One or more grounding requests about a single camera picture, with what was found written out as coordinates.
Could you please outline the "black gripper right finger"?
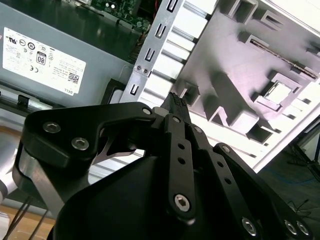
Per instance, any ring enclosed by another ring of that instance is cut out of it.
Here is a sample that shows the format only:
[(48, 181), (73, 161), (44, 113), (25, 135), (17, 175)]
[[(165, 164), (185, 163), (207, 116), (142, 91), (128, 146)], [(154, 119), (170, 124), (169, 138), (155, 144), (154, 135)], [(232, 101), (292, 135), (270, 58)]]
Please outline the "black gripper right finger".
[(187, 124), (194, 166), (200, 169), (204, 208), (212, 212), (222, 240), (312, 240), (310, 227), (271, 187), (224, 143), (211, 146), (204, 131), (191, 122), (187, 103), (179, 98)]

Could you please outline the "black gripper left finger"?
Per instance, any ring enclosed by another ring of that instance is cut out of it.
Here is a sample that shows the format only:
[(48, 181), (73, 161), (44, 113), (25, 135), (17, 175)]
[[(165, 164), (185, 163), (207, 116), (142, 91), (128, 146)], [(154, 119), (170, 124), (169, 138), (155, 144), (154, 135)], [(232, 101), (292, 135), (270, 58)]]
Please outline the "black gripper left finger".
[(164, 163), (166, 203), (180, 222), (196, 220), (192, 146), (179, 99), (160, 108), (141, 102), (57, 108), (29, 114), (13, 167), (18, 188), (57, 219), (78, 192), (143, 158)]

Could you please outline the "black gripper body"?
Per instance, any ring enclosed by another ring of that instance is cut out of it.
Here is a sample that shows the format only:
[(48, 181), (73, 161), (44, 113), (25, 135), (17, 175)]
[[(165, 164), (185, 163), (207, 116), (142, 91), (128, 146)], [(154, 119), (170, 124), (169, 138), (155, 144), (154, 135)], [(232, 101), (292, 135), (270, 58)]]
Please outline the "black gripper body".
[(144, 157), (81, 190), (61, 209), (55, 240), (239, 240), (214, 184), (194, 171), (196, 215), (185, 225), (166, 203), (167, 175), (158, 157)]

